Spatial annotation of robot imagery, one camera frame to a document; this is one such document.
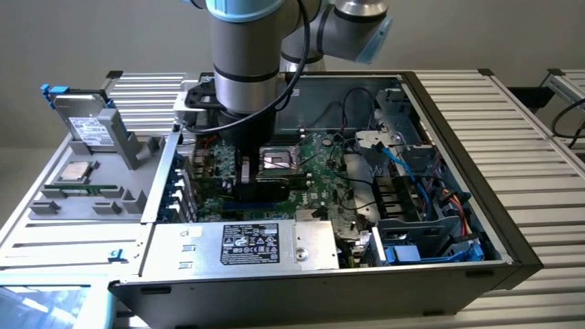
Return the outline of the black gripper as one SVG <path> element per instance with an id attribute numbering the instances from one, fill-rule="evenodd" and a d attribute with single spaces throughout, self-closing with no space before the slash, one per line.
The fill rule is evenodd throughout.
<path id="1" fill-rule="evenodd" d="M 234 199 L 238 202 L 271 202 L 270 185 L 257 182 L 259 147 L 274 133 L 275 113 L 267 112 L 254 120 L 220 132 L 221 139 L 234 147 Z"/>

